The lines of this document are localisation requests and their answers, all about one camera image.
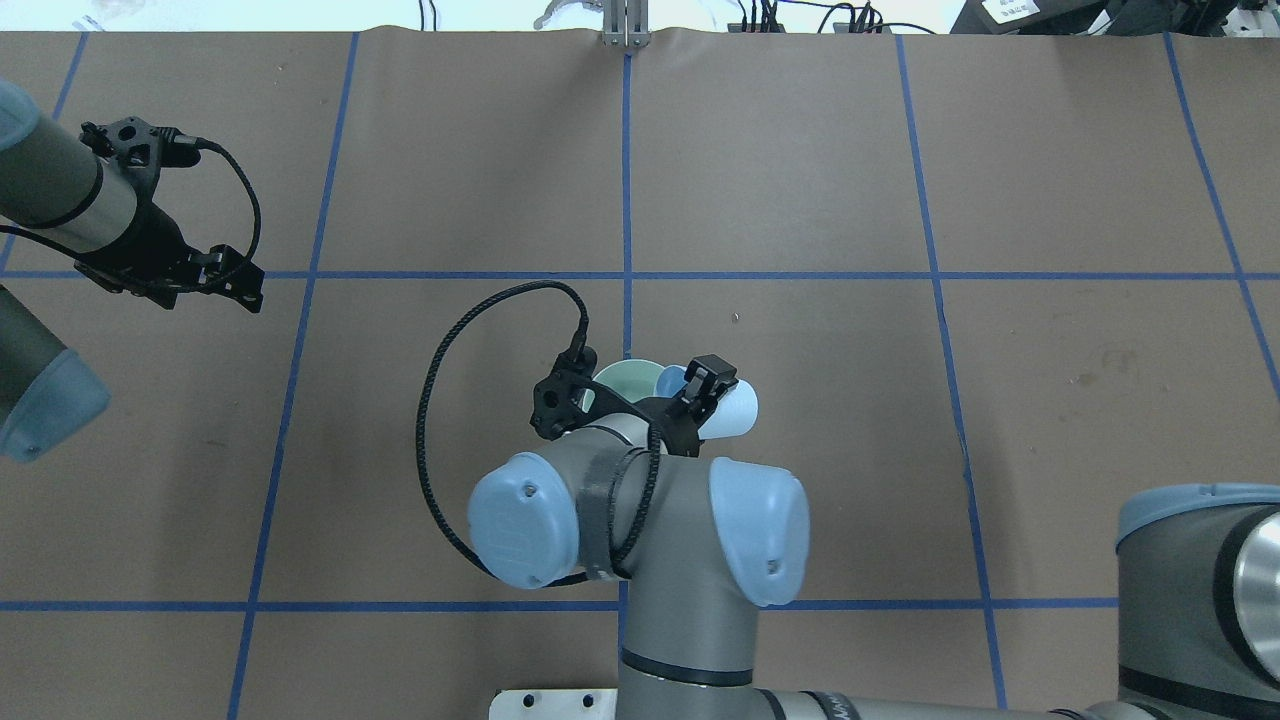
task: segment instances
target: blue joint cap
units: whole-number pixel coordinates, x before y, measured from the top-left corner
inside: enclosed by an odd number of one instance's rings
[[[1171,486],[1140,492],[1120,509],[1116,550],[1133,533],[1174,515],[1230,505],[1280,505],[1280,487],[1249,483]]]
[[[800,593],[809,559],[809,500],[781,468],[712,461],[712,514],[730,571],[753,605],[786,605]]]
[[[74,350],[36,375],[0,424],[0,452],[31,462],[106,410],[111,393]]]
[[[40,122],[40,108],[27,91],[0,77],[0,152],[27,140]]]
[[[541,455],[521,452],[485,475],[467,521],[476,555],[508,585],[547,587],[577,565],[577,507]]]

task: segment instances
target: label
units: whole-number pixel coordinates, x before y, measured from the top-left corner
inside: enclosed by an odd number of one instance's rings
[[[996,24],[1029,18],[1039,12],[1034,0],[982,0],[982,6]]]

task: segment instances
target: white label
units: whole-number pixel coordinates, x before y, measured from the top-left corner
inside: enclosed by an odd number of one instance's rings
[[[1029,18],[1039,12],[1033,0],[982,0],[982,6],[996,24]]]

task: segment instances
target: sticker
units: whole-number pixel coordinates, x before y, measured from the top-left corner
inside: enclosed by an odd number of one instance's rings
[[[1033,0],[982,0],[982,6],[996,24],[1029,18],[1039,12]]]

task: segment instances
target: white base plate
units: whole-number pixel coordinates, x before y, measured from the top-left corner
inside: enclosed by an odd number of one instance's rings
[[[489,703],[489,720],[613,720],[616,689],[503,691]]]

